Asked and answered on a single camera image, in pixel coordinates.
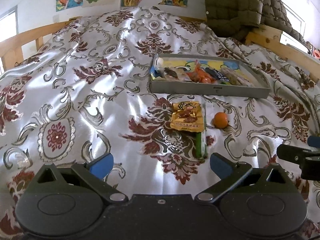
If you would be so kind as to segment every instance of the metal bolt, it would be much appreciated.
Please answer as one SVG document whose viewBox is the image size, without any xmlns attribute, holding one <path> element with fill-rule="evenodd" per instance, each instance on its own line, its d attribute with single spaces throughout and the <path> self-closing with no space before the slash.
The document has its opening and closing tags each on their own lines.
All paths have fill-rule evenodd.
<svg viewBox="0 0 320 240">
<path fill-rule="evenodd" d="M 213 196 L 210 193 L 200 193 L 197 197 L 201 201 L 213 200 Z"/>
<path fill-rule="evenodd" d="M 125 194 L 122 193 L 114 193 L 110 196 L 110 199 L 112 201 L 124 201 L 125 200 Z"/>
</svg>

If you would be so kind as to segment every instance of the floral patterned fabric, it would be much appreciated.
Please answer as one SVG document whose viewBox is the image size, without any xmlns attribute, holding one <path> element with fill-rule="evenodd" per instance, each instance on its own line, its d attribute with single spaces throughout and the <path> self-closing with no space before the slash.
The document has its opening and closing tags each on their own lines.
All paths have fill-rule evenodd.
<svg viewBox="0 0 320 240">
<path fill-rule="evenodd" d="M 267 99 L 166 95 L 149 91 L 155 53 L 234 58 L 271 88 Z M 205 24 L 159 10 L 130 8 L 84 17 L 55 33 L 38 54 L 0 77 L 0 238 L 17 239 L 15 205 L 47 162 L 68 167 L 111 152 L 105 181 L 129 197 L 193 196 L 219 181 L 195 138 L 172 130 L 171 103 L 198 100 L 210 124 L 226 112 L 224 130 L 207 127 L 208 152 L 254 167 L 279 162 L 308 204 L 304 238 L 320 233 L 320 183 L 281 161 L 281 143 L 308 147 L 320 132 L 320 89 L 297 66 L 257 45 L 218 38 Z"/>
</svg>

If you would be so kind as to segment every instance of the tangerine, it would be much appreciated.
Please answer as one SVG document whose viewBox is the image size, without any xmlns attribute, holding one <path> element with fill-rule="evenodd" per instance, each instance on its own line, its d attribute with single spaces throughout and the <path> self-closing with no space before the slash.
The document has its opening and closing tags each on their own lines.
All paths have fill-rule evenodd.
<svg viewBox="0 0 320 240">
<path fill-rule="evenodd" d="M 212 120 L 212 123 L 216 128 L 219 128 L 219 129 L 226 128 L 228 125 L 227 114 L 223 112 L 216 113 L 214 116 L 214 119 Z"/>
</svg>

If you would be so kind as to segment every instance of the quilted coat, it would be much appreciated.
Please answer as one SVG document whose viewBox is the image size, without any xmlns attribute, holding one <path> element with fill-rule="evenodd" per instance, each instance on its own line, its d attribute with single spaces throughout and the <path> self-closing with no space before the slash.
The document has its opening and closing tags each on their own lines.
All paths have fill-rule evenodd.
<svg viewBox="0 0 320 240">
<path fill-rule="evenodd" d="M 208 25 L 218 37 L 242 40 L 252 27 L 265 24 L 285 31 L 301 43 L 281 0 L 205 0 Z"/>
</svg>

